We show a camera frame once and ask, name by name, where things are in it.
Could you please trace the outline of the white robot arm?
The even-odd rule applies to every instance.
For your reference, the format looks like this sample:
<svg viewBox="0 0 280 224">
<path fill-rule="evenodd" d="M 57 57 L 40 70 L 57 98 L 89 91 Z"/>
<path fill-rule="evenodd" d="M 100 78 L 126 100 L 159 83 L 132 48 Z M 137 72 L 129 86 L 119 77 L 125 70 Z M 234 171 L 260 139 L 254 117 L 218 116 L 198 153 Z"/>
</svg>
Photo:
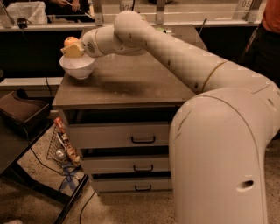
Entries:
<svg viewBox="0 0 280 224">
<path fill-rule="evenodd" d="M 146 51 L 195 92 L 169 135 L 178 224 L 268 224 L 264 156 L 280 129 L 272 80 L 153 28 L 132 10 L 68 38 L 61 51 L 75 71 L 86 57 Z"/>
</svg>

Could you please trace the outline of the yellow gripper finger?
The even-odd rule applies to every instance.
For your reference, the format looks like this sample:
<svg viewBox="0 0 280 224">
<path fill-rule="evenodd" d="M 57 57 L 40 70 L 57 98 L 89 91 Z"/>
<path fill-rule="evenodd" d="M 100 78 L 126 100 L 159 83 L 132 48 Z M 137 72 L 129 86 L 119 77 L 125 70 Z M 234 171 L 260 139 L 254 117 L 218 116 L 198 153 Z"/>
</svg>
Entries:
<svg viewBox="0 0 280 224">
<path fill-rule="evenodd" d="M 80 42 L 64 46 L 60 50 L 66 58 L 73 58 L 73 59 L 81 58 L 85 53 L 85 50 Z"/>
</svg>

